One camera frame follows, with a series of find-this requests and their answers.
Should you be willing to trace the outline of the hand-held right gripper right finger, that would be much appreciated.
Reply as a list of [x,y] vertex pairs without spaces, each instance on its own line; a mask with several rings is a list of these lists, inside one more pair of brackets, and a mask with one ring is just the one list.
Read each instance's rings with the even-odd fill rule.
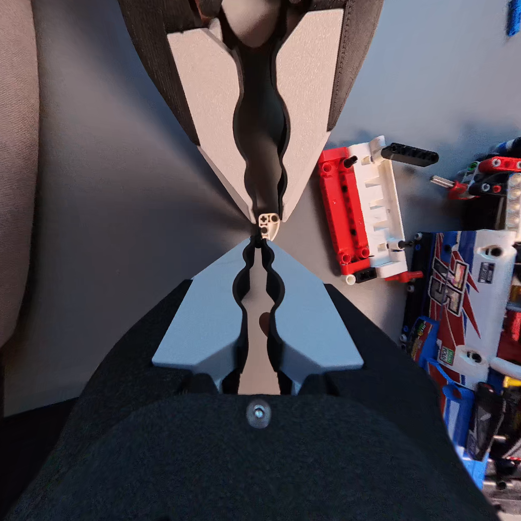
[[281,394],[307,377],[363,367],[351,334],[322,280],[272,241],[260,242],[269,312],[267,353]]

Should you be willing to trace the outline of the pile of blue black pins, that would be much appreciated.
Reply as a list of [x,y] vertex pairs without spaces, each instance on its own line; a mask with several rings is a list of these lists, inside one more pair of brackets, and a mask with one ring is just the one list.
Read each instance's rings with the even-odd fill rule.
[[507,4],[507,18],[505,34],[512,38],[520,33],[520,1],[509,1]]

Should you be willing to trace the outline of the white triangular lego piece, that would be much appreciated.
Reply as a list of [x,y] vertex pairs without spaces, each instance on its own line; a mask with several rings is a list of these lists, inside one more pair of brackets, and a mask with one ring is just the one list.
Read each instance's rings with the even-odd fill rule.
[[275,212],[263,213],[258,216],[258,226],[262,239],[273,241],[280,227],[280,217]]

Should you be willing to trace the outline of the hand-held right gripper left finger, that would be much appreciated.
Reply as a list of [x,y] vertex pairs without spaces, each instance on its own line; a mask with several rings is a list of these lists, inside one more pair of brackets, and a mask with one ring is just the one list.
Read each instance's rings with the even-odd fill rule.
[[152,364],[207,374],[221,393],[238,391],[249,351],[247,312],[256,240],[248,238],[190,280]]

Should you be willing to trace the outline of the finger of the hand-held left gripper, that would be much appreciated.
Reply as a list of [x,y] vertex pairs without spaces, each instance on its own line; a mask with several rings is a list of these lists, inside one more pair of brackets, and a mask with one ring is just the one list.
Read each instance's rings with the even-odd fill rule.
[[246,160],[234,133],[242,72],[220,25],[170,33],[170,51],[198,136],[198,149],[238,208],[255,223],[245,186]]
[[330,135],[329,114],[344,8],[312,10],[286,31],[274,58],[286,135],[279,213],[289,220]]

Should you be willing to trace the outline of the red and white lego panel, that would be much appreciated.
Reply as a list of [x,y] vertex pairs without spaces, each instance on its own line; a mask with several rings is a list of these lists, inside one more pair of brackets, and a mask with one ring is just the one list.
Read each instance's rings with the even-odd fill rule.
[[317,172],[336,261],[347,285],[373,279],[413,283],[392,162],[383,135],[350,147],[325,149]]

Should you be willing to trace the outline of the blue white red lego car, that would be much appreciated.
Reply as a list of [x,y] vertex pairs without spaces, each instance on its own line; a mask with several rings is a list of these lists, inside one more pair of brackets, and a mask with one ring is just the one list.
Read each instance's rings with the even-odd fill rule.
[[475,485],[520,501],[520,137],[430,182],[461,203],[462,227],[417,234],[401,347],[437,386]]

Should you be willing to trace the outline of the black lego beam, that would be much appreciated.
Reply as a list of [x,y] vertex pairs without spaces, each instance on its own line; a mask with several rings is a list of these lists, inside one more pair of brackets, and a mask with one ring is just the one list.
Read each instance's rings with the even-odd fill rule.
[[432,166],[439,161],[439,155],[434,151],[396,142],[381,148],[380,153],[384,159],[418,167]]

